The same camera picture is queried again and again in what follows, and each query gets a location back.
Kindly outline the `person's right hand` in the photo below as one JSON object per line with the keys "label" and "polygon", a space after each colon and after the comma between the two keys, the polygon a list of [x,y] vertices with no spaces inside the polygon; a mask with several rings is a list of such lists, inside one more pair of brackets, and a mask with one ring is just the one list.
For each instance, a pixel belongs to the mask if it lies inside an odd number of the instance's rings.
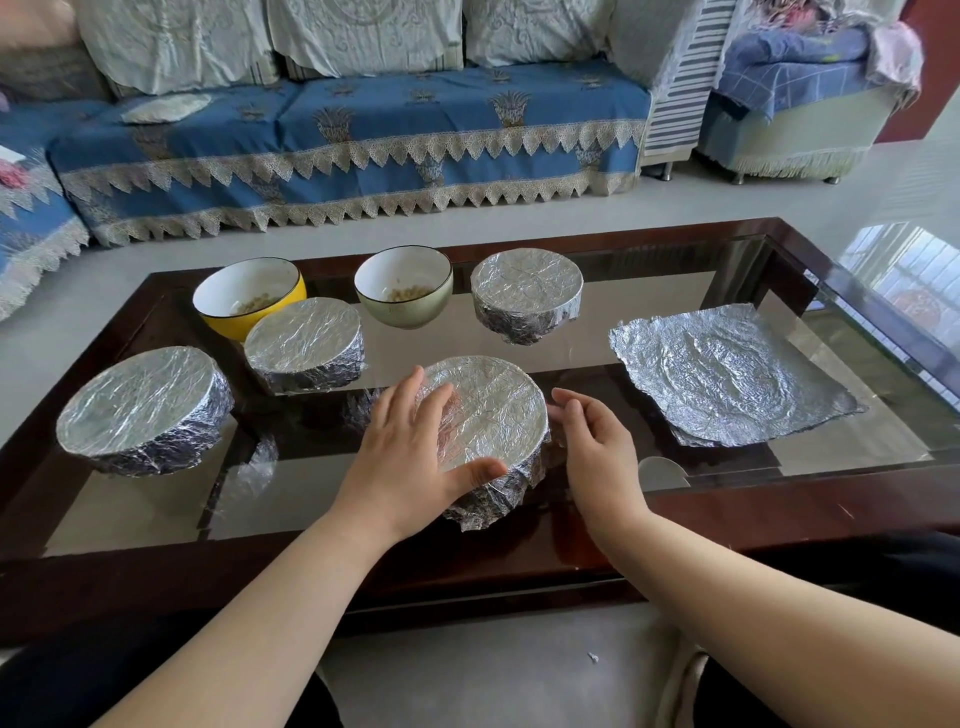
{"label": "person's right hand", "polygon": [[589,445],[566,452],[569,490],[594,542],[599,547],[614,543],[651,515],[633,437],[601,400],[559,387],[551,394],[553,405],[581,402],[584,407]]}

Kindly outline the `person's left hand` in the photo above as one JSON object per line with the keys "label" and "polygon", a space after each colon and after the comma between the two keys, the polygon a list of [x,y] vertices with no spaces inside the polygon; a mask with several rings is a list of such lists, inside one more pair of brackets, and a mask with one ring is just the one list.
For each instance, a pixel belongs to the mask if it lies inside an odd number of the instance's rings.
{"label": "person's left hand", "polygon": [[379,395],[361,446],[328,516],[385,552],[419,533],[459,498],[446,498],[438,460],[438,435],[452,387],[445,384],[417,401],[413,426],[390,429],[395,384]]}

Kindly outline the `wide foil-covered bowl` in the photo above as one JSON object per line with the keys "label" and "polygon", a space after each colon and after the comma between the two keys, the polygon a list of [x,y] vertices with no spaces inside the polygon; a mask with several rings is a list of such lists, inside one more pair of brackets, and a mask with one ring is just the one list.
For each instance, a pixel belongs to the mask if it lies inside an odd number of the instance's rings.
{"label": "wide foil-covered bowl", "polygon": [[500,460],[506,473],[448,507],[443,517],[462,532],[484,530],[521,505],[546,477],[551,442],[545,395],[519,366],[490,356],[455,356],[424,371],[420,402],[449,384],[438,428],[438,465],[457,469],[479,458]]}

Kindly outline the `person's right forearm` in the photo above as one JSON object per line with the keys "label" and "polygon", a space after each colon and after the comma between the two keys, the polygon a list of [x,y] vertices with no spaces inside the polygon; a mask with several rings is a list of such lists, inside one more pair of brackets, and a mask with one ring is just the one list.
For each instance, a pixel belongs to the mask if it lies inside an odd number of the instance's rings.
{"label": "person's right forearm", "polygon": [[591,537],[793,728],[960,728],[960,637],[822,588],[649,512]]}

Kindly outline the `person's left forearm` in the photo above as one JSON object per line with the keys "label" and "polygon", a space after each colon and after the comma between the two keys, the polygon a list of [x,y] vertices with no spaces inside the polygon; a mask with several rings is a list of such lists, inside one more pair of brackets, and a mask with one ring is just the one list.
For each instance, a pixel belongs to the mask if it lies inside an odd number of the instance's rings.
{"label": "person's left forearm", "polygon": [[402,520],[334,509],[91,728],[282,728]]}

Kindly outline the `pale green bowl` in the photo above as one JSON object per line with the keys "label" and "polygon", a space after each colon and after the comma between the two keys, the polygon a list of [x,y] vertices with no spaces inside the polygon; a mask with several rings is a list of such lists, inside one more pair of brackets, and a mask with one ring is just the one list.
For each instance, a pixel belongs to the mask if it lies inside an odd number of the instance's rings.
{"label": "pale green bowl", "polygon": [[[354,289],[376,321],[394,329],[413,331],[440,316],[453,291],[453,265],[439,249],[401,246],[381,250],[366,259],[354,273]],[[407,302],[388,302],[393,288],[433,286],[427,297]]]}

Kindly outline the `small foil-covered bowl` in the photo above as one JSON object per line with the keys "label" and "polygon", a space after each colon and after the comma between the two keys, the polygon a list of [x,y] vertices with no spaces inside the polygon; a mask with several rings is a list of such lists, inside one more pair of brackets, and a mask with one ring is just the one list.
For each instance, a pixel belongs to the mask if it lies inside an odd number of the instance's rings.
{"label": "small foil-covered bowl", "polygon": [[243,345],[250,370],[274,396],[327,393],[367,367],[362,317],[351,304],[308,297],[253,327]]}

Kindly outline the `glass-topped dark wooden coffee table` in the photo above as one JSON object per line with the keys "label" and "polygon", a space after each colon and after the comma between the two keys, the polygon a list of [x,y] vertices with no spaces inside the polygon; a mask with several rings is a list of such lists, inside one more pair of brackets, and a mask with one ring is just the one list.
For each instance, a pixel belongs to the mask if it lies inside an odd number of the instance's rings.
{"label": "glass-topped dark wooden coffee table", "polygon": [[[534,346],[511,346],[476,320],[474,268],[522,247],[566,255],[585,281],[580,317]],[[735,552],[776,552],[894,530],[960,535],[960,343],[933,315],[899,306],[768,218],[448,248],[453,297],[438,319],[403,331],[373,321],[368,368],[339,391],[271,396],[241,348],[191,305],[214,269],[149,275],[0,449],[0,649],[69,625],[226,604],[328,507],[359,444],[346,423],[359,389],[417,363],[480,355],[553,387],[605,401],[640,457],[661,455],[689,485],[654,486],[654,513]],[[867,410],[771,443],[683,446],[654,398],[607,343],[620,322],[749,303],[843,383]],[[102,477],[67,454],[55,421],[109,366],[171,345],[224,372],[239,407],[195,469],[152,479]]]}

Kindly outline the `tall foil-covered bowl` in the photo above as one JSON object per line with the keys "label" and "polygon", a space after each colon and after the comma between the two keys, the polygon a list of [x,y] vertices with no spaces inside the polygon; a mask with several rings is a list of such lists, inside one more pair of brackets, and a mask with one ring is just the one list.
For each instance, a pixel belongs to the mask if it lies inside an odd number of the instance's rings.
{"label": "tall foil-covered bowl", "polygon": [[584,277],[568,257],[518,248],[484,259],[470,277],[479,323],[512,345],[532,346],[581,311]]}

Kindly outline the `crumpled aluminium foil sheet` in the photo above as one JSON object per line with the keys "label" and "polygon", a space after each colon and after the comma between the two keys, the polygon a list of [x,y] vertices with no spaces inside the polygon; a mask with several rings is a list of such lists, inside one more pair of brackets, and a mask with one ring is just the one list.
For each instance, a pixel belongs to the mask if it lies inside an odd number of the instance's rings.
{"label": "crumpled aluminium foil sheet", "polygon": [[621,321],[607,340],[685,447],[764,444],[867,410],[750,303]]}

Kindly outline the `yellow bowl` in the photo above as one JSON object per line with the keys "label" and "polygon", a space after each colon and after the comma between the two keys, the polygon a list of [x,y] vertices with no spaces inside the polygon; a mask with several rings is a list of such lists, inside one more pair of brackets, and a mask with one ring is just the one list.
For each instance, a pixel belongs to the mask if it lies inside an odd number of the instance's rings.
{"label": "yellow bowl", "polygon": [[[264,293],[280,296],[281,300],[246,316],[229,316],[235,302]],[[192,305],[212,331],[243,343],[263,318],[306,297],[306,281],[295,263],[277,257],[258,257],[210,273],[195,289]]]}

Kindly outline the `sofa with blue lace-trimmed cover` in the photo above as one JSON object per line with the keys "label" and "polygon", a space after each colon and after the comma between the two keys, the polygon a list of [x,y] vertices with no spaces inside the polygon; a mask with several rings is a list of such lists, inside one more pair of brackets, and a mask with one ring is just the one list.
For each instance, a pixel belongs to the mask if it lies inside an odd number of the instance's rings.
{"label": "sofa with blue lace-trimmed cover", "polygon": [[[272,85],[119,98],[72,0],[0,0],[0,322],[91,242],[634,185],[652,99],[610,60],[607,40],[581,61],[483,67],[466,58],[465,34],[463,18],[462,70],[296,80],[272,45],[281,72]],[[121,121],[180,93],[214,101],[174,124]]]}

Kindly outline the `large foil-covered bowl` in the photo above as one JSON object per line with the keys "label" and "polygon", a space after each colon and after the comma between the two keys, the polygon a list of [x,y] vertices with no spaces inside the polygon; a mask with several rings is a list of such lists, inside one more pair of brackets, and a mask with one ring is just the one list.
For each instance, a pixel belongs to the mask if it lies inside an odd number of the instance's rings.
{"label": "large foil-covered bowl", "polygon": [[192,469],[220,441],[234,394],[215,360],[193,346],[126,358],[83,385],[61,410],[55,438],[68,455],[126,478]]}

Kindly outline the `white stool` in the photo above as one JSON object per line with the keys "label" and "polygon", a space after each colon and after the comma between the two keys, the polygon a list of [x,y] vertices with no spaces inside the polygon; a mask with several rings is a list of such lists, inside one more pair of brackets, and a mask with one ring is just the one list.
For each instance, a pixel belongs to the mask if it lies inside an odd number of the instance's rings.
{"label": "white stool", "polygon": [[654,728],[694,728],[694,703],[709,655],[682,638],[659,699]]}

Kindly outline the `white lace sofa back cover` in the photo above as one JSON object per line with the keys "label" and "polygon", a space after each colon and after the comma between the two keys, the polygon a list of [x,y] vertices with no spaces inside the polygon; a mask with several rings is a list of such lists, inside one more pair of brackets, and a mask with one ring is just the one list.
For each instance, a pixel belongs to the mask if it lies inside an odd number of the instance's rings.
{"label": "white lace sofa back cover", "polygon": [[463,0],[266,0],[297,81],[462,70]]}
{"label": "white lace sofa back cover", "polygon": [[479,67],[581,62],[605,46],[617,0],[462,0],[465,57]]}
{"label": "white lace sofa back cover", "polygon": [[72,0],[78,34],[119,98],[271,86],[265,0]]}

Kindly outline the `white paper sheet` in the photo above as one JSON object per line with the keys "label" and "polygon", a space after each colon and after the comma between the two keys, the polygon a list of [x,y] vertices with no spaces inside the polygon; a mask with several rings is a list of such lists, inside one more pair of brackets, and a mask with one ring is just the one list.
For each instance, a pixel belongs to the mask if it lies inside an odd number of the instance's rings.
{"label": "white paper sheet", "polygon": [[129,126],[174,124],[205,110],[214,101],[210,93],[179,93],[131,106],[121,114]]}

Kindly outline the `blue plaid blanket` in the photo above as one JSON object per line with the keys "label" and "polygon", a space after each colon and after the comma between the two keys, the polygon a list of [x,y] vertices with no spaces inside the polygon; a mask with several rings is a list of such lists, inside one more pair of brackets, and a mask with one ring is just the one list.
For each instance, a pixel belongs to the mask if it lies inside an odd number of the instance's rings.
{"label": "blue plaid blanket", "polygon": [[714,93],[735,119],[781,113],[869,91],[869,34],[861,28],[827,33],[750,30],[728,47]]}

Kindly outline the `pink cloth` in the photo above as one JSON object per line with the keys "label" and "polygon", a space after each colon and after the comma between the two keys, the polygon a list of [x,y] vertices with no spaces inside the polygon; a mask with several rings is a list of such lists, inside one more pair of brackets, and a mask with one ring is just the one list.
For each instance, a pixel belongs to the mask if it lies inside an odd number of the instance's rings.
{"label": "pink cloth", "polygon": [[871,84],[893,87],[906,96],[918,95],[924,58],[918,34],[905,22],[870,25],[866,78]]}

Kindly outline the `dark red wooden door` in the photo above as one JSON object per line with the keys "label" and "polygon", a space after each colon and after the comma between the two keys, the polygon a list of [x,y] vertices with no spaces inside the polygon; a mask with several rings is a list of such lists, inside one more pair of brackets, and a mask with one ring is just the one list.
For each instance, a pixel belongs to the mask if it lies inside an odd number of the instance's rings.
{"label": "dark red wooden door", "polygon": [[923,46],[921,93],[891,116],[876,143],[925,139],[960,88],[960,0],[906,0],[899,18]]}

